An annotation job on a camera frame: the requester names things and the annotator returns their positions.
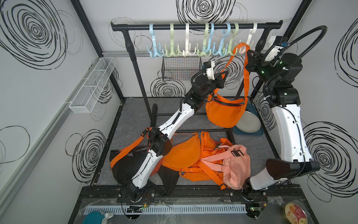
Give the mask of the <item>orange crescent shoulder bag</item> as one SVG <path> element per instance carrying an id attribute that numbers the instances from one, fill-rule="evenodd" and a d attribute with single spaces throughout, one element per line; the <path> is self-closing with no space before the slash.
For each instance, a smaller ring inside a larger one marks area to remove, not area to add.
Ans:
<path id="1" fill-rule="evenodd" d="M 208 119 L 215 125 L 222 128 L 234 127 L 242 115 L 244 114 L 249 100 L 249 72 L 243 69 L 243 87 L 244 98 L 229 100 L 218 94 L 219 89 L 213 91 L 213 95 L 209 95 L 206 103 L 206 113 Z"/>

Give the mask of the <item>pink backpack bag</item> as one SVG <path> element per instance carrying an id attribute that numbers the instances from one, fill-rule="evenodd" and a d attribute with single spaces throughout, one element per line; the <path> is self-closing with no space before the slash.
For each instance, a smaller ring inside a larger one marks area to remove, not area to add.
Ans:
<path id="1" fill-rule="evenodd" d="M 220 166 L 223 171 L 224 183 L 228 188 L 242 189 L 245 180 L 251 174 L 250 156 L 247 154 L 247 148 L 243 145 L 233 145 L 219 157 L 224 159 L 224 164 Z"/>

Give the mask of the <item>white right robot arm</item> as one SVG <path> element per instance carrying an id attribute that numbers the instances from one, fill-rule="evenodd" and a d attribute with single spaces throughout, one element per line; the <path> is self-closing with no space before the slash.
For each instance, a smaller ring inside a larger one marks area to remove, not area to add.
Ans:
<path id="1" fill-rule="evenodd" d="M 301 102 L 292 85 L 302 68 L 298 55 L 285 53 L 275 66 L 259 71 L 268 85 L 263 88 L 263 93 L 279 128 L 281 155 L 268 159 L 261 172 L 245 180 L 242 193 L 248 200 L 252 199 L 253 191 L 265 190 L 320 170 L 319 162 L 312 158 L 305 141 Z"/>

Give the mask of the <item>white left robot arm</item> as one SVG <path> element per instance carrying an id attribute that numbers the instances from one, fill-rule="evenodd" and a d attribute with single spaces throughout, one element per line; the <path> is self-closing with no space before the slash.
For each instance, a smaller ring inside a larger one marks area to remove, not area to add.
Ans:
<path id="1" fill-rule="evenodd" d="M 141 198 L 142 189 L 146 186 L 150 174 L 158 162 L 172 149 L 171 139 L 175 132 L 203 106 L 206 98 L 214 96 L 216 89 L 224 88 L 227 76 L 227 71 L 206 76 L 194 75 L 192 88 L 180 100 L 178 111 L 161 126 L 146 129 L 138 140 L 121 151 L 122 155 L 127 155 L 139 145 L 147 133 L 149 134 L 146 157 L 138 171 L 124 185 L 133 201 Z"/>

